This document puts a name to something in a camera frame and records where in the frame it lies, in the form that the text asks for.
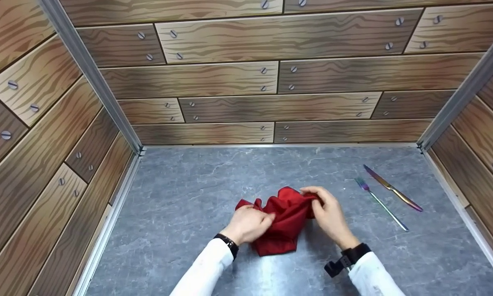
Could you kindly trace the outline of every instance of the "black wristband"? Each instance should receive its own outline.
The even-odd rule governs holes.
[[[222,234],[215,234],[214,238],[220,238],[226,244],[235,260],[239,247],[234,243],[234,241]]]

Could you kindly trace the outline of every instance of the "metal frame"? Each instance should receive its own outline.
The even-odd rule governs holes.
[[[119,217],[122,206],[124,205],[124,201],[126,201],[126,197],[128,196],[131,184],[135,179],[135,175],[139,168],[140,162],[141,157],[134,155],[130,163],[130,169],[124,177],[119,192],[116,193],[117,196],[115,197],[115,201],[113,202],[111,212],[109,212],[109,214],[107,215],[106,223],[104,224],[104,227],[98,235],[95,247],[93,248],[93,251],[89,256],[89,259],[87,259],[87,264],[80,276],[80,280],[77,283],[77,286],[75,287],[73,296],[85,296],[87,288],[89,288],[89,283],[93,278],[98,263],[100,262],[100,258],[102,257],[104,249],[106,248],[107,240],[109,239],[109,236],[111,236],[111,231],[113,231],[113,227],[115,227],[116,220]]]
[[[142,150],[142,143],[139,137],[117,103],[113,92],[111,92],[106,80],[98,70],[91,54],[67,16],[62,4],[60,4],[59,0],[39,0],[39,3],[55,27],[65,47],[67,47],[67,50],[73,56],[75,62],[77,62],[78,67],[91,84],[96,95],[102,104],[104,104],[106,111],[113,118],[122,135],[130,144],[131,149],[136,155],[139,155]]]
[[[493,267],[493,250],[491,249],[490,245],[484,238],[484,236],[481,234],[479,231],[478,227],[476,226],[475,222],[470,218],[470,215],[466,212],[465,208],[463,205],[460,203],[459,198],[455,196],[455,193],[449,186],[448,182],[438,169],[436,163],[431,159],[431,157],[427,154],[426,151],[423,151],[423,154],[428,161],[429,168],[433,170],[433,175],[437,177],[437,180],[439,181],[440,185],[446,192],[446,195],[448,195],[449,200],[455,207],[455,210],[459,213],[460,217],[466,224],[466,227],[468,227],[468,230],[472,233],[473,237],[475,238],[476,242],[479,244],[480,249],[486,255],[488,258],[488,261],[490,262],[491,266]]]
[[[493,76],[493,44],[416,142],[428,150]]]

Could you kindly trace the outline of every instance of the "side wall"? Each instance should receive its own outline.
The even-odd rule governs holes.
[[[0,296],[73,290],[131,154],[37,1],[0,1]]]

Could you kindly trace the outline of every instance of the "red napkin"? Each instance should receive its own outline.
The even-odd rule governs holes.
[[[305,225],[305,219],[313,219],[311,202],[318,198],[314,193],[301,195],[291,187],[279,189],[277,197],[269,197],[267,205],[261,207],[261,199],[256,199],[254,208],[265,213],[275,213],[271,227],[263,236],[252,243],[261,256],[284,254],[296,251],[298,235]],[[235,209],[252,204],[240,200]]]

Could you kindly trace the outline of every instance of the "white shirt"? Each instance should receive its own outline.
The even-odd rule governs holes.
[[[233,260],[226,244],[214,238],[195,259],[170,296],[210,296],[215,283]],[[362,296],[404,296],[373,252],[363,255],[356,262],[349,278]]]

